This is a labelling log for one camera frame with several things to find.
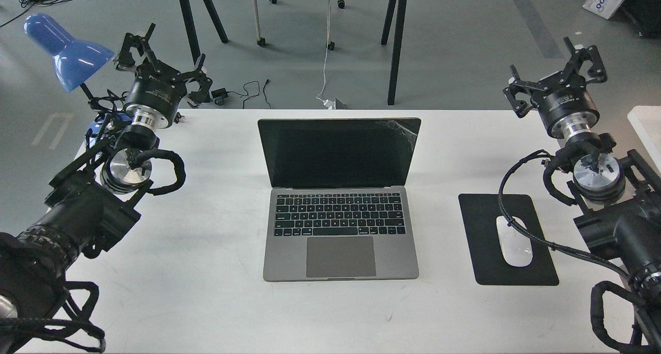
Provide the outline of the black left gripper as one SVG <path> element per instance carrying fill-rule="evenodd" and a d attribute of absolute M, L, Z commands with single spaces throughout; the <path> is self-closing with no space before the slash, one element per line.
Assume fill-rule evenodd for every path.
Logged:
<path fill-rule="evenodd" d="M 151 23 L 144 35 L 125 34 L 122 47 L 113 58 L 116 70 L 135 73 L 134 84 L 125 101 L 126 114 L 132 117 L 132 124 L 149 129 L 172 126 L 180 100 L 187 92 L 185 84 L 198 84 L 198 90 L 190 91 L 185 96 L 191 108 L 198 108 L 212 100 L 210 88 L 213 84 L 203 69 L 206 54 L 200 55 L 194 70 L 182 74 L 168 65 L 160 65 L 149 44 L 155 27 L 155 23 Z M 131 49 L 136 49 L 140 56 L 146 56 L 149 65 L 137 67 Z M 179 81 L 172 81 L 177 75 Z"/>

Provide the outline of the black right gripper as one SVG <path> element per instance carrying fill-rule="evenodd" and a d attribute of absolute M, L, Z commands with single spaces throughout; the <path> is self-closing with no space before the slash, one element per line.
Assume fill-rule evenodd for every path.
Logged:
<path fill-rule="evenodd" d="M 570 116 L 585 121 L 587 127 L 595 126 L 600 114 L 586 86 L 608 80 L 597 46 L 576 48 L 569 37 L 564 37 L 563 41 L 571 56 L 559 76 L 550 76 L 538 82 L 523 81 L 515 65 L 510 65 L 512 77 L 503 89 L 518 118 L 524 118 L 533 109 L 538 111 L 547 134 L 553 138 L 568 137 L 564 131 Z M 586 61 L 590 63 L 587 77 L 580 74 Z M 529 100 L 517 99 L 518 94 L 527 95 Z"/>

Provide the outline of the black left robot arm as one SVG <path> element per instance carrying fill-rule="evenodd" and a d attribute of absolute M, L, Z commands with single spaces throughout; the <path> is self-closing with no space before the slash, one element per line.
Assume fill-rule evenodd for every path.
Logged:
<path fill-rule="evenodd" d="M 139 221 L 145 194 L 163 196 L 185 182 L 179 154 L 159 148 L 156 130 L 180 119 L 179 103 L 209 100 L 212 79 L 201 55 L 180 72 L 156 58 L 149 39 L 127 33 L 118 55 L 78 40 L 46 14 L 24 20 L 25 34 L 51 56 L 65 91 L 81 88 L 99 123 L 85 152 L 57 173 L 48 212 L 17 236 L 2 233 L 2 353 L 31 339 L 59 341 L 88 352 L 105 350 L 105 333 L 90 322 L 95 283 L 69 281 L 78 256 L 96 258 Z"/>

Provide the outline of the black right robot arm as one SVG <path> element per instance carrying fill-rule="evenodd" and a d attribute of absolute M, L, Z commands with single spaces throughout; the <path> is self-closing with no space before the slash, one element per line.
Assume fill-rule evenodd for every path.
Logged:
<path fill-rule="evenodd" d="M 620 274 L 625 286 L 602 281 L 592 288 L 592 331 L 620 353 L 659 353 L 659 175 L 637 150 L 615 158 L 614 138 L 593 132 L 600 114 L 587 86 L 607 81 L 607 72 L 597 46 L 575 46 L 569 38 L 564 43 L 571 55 L 564 69 L 540 81 L 523 81 L 515 66 L 510 67 L 512 78 L 503 94 L 517 117 L 535 109 L 546 133 L 565 145 L 555 154 L 537 150 L 512 166 L 500 183 L 499 211 L 508 225 L 531 241 Z M 580 207 L 583 214 L 574 223 L 588 251 L 531 234 L 505 207 L 503 190 L 510 175 L 538 158 L 544 161 L 543 184 L 548 194 L 560 203 Z M 628 343 L 613 339 L 605 328 L 606 292 L 633 305 Z"/>

